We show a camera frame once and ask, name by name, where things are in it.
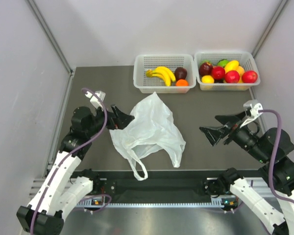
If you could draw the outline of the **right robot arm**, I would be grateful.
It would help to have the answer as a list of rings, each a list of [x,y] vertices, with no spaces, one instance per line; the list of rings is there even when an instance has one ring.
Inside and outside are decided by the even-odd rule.
[[[261,114],[272,113],[277,127],[262,136],[253,133],[248,125]],[[262,222],[271,235],[294,235],[294,162],[288,154],[294,145],[281,127],[281,117],[274,110],[250,109],[235,115],[215,117],[220,127],[200,127],[212,146],[223,140],[227,145],[236,143],[254,159],[263,164],[259,168],[262,179],[277,199],[281,211],[276,211],[235,168],[229,168],[211,183],[205,184],[210,196],[233,194],[238,197]]]

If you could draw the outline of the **orange tangerine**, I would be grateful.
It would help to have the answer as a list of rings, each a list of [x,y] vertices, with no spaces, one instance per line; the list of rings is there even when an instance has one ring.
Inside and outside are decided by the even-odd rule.
[[[188,87],[189,83],[185,79],[179,79],[179,80],[176,81],[175,85],[178,86],[178,87]]]

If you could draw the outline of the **yellow banana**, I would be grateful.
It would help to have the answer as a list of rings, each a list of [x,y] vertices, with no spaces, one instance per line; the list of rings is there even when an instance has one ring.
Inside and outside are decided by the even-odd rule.
[[[147,70],[146,76],[161,78],[166,86],[171,86],[172,82],[176,82],[173,72],[167,67],[157,67],[154,70]]]

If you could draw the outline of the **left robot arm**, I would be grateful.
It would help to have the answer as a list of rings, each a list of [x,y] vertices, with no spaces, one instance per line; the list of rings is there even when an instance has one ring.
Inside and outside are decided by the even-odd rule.
[[[94,137],[104,129],[122,130],[134,116],[113,105],[109,112],[102,107],[93,114],[88,107],[78,107],[71,118],[71,127],[63,138],[55,162],[44,183],[27,206],[19,207],[17,218],[31,235],[58,235],[71,211],[87,194],[102,192],[103,182],[91,169],[83,170],[66,189],[75,169],[84,159]]]

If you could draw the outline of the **white plastic bag with fruit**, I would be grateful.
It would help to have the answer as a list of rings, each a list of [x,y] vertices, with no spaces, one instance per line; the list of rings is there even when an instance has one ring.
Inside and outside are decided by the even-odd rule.
[[[130,112],[134,120],[123,130],[111,130],[115,149],[126,159],[138,181],[148,178],[142,159],[165,150],[172,166],[179,168],[186,142],[174,124],[173,113],[158,94],[147,96]]]

